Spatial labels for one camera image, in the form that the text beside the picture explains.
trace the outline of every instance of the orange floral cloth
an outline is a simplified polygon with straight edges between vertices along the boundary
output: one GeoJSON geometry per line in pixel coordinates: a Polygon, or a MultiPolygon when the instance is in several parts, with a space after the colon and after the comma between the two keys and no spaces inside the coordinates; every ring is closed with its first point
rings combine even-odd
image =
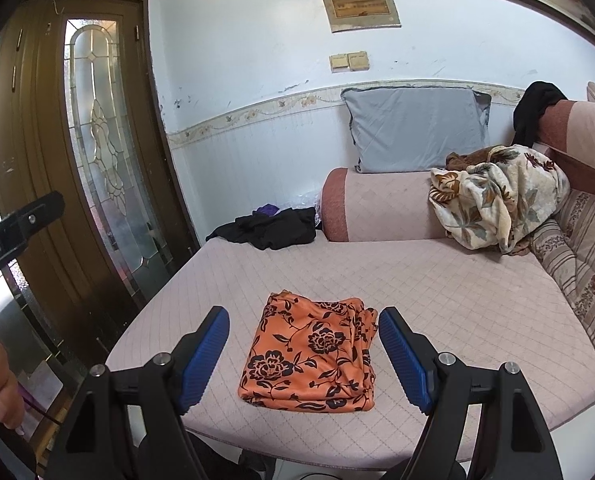
{"type": "Polygon", "coordinates": [[[369,347],[377,311],[358,298],[326,303],[271,294],[248,354],[238,395],[292,412],[367,412],[375,373],[369,347]]]}

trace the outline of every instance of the stained glass pattern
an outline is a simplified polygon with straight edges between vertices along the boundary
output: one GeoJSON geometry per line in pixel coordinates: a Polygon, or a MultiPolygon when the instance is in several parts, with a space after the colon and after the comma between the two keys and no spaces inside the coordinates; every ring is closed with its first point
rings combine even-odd
{"type": "Polygon", "coordinates": [[[138,305],[170,277],[171,260],[136,161],[114,20],[68,20],[64,89],[84,194],[120,277],[138,305]]]}

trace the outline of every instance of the floral blanket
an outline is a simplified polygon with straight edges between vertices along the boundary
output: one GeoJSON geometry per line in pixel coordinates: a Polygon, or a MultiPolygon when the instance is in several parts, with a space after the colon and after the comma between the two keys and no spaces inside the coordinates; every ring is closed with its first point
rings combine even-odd
{"type": "Polygon", "coordinates": [[[498,245],[503,254],[537,229],[571,190],[552,160],[516,144],[497,146],[466,171],[431,170],[429,200],[440,223],[467,249],[498,245]]]}
{"type": "Polygon", "coordinates": [[[367,412],[377,311],[359,298],[327,303],[271,294],[237,390],[254,406],[292,412],[367,412]]]}

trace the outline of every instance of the striped sofa cushion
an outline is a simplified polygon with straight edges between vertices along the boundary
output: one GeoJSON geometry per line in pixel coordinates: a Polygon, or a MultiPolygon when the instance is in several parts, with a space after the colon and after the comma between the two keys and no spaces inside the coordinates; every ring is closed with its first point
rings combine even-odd
{"type": "Polygon", "coordinates": [[[533,232],[532,250],[595,347],[595,196],[573,190],[555,219],[533,232]]]}

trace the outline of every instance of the gray pillow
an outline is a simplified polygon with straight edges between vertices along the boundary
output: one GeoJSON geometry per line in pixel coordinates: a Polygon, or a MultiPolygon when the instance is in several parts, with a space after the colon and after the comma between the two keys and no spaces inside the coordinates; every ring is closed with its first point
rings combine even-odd
{"type": "Polygon", "coordinates": [[[443,168],[489,143],[491,96],[468,88],[347,88],[359,173],[443,168]]]}

